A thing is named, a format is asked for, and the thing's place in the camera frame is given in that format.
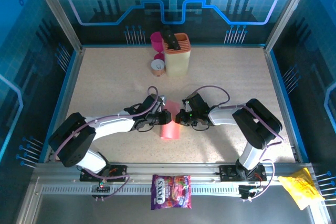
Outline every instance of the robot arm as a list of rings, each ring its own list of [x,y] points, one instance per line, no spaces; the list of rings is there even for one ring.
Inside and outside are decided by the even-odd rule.
[[[185,109],[181,109],[176,115],[177,123],[191,125],[195,130],[198,130],[195,128],[198,124],[206,126],[203,130],[211,126],[235,124],[244,134],[247,140],[246,147],[237,160],[235,169],[227,172],[227,177],[239,177],[240,180],[252,178],[254,171],[261,166],[260,159],[269,142],[282,130],[280,121],[257,99],[251,99],[245,105],[210,108],[202,97],[194,92],[182,102]]]
[[[65,167],[78,165],[104,176],[104,171],[109,170],[108,161],[101,153],[90,149],[92,142],[117,132],[139,131],[147,124],[154,127],[170,123],[171,113],[163,109],[165,100],[165,96],[159,96],[153,108],[142,114],[155,102],[155,94],[151,94],[143,103],[125,108],[118,113],[118,116],[106,120],[83,117],[80,113],[73,113],[50,137],[49,145],[56,151],[75,130],[93,121],[69,140],[58,153],[58,157]]]

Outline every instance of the glass panel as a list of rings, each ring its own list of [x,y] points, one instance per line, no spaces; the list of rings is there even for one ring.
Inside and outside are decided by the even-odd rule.
[[[73,48],[44,0],[0,5],[0,212],[14,223]]]
[[[145,44],[165,25],[192,43],[264,44],[287,0],[60,0],[83,44]]]
[[[332,176],[336,176],[335,37],[336,0],[301,0],[274,46],[309,160],[319,172],[330,170]],[[329,210],[334,223],[335,208]]]

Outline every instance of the beige table surface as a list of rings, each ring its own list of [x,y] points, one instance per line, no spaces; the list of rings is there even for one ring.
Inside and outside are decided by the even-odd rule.
[[[228,104],[257,98],[284,124],[261,48],[193,47],[188,75],[180,78],[153,76],[149,67],[155,53],[149,47],[87,48],[68,115],[115,114],[141,103],[151,85],[182,107],[182,99],[195,89],[212,84],[229,92]],[[204,89],[200,94],[209,106],[227,99],[215,89]],[[116,133],[96,140],[93,145],[111,162],[131,163],[235,162],[246,145],[235,125],[211,127],[205,132],[181,126],[180,139],[170,141],[160,139],[160,130],[156,126],[147,133]],[[270,148],[265,158],[294,162],[286,129],[281,135],[285,143]]]

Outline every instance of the purple candy bag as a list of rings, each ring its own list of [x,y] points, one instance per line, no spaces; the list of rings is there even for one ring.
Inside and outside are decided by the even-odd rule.
[[[153,175],[151,209],[171,207],[191,209],[190,176]]]

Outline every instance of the yellow snack bag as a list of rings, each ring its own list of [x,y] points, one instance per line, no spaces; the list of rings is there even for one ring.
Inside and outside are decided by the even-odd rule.
[[[324,200],[315,188],[307,168],[303,168],[289,177],[280,176],[279,181],[292,196],[300,210],[304,210],[314,201]]]

